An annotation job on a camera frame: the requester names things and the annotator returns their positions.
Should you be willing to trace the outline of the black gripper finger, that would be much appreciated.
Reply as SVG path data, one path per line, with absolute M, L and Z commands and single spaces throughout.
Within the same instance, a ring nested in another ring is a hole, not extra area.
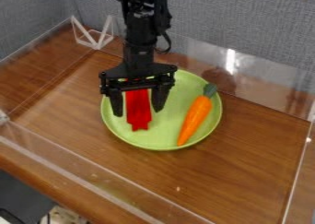
M 168 86 L 159 86 L 151 90 L 151 105 L 156 112 L 159 112 L 166 106 L 168 93 Z
M 120 91 L 113 91 L 109 93 L 109 101 L 111 101 L 111 107 L 112 112 L 116 115 L 116 117 L 123 116 L 123 96 Z

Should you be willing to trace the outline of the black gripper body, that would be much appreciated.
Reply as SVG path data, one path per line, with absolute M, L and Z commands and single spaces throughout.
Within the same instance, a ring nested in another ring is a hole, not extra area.
M 113 68 L 99 74 L 100 93 L 112 97 L 116 92 L 164 87 L 170 91 L 175 85 L 178 67 L 153 61 L 152 46 L 123 47 L 123 60 Z

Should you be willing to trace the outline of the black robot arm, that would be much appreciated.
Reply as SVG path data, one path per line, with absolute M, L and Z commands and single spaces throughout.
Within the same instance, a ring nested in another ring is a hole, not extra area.
M 117 0 L 125 24 L 123 60 L 120 64 L 100 72 L 100 93 L 109 98 L 113 114 L 123 116 L 123 91 L 149 89 L 151 105 L 156 112 L 166 106 L 171 88 L 175 86 L 178 67 L 153 61 L 153 52 L 168 53 L 171 47 L 156 49 L 157 37 L 171 39 L 166 31 L 171 28 L 172 16 L 167 0 Z

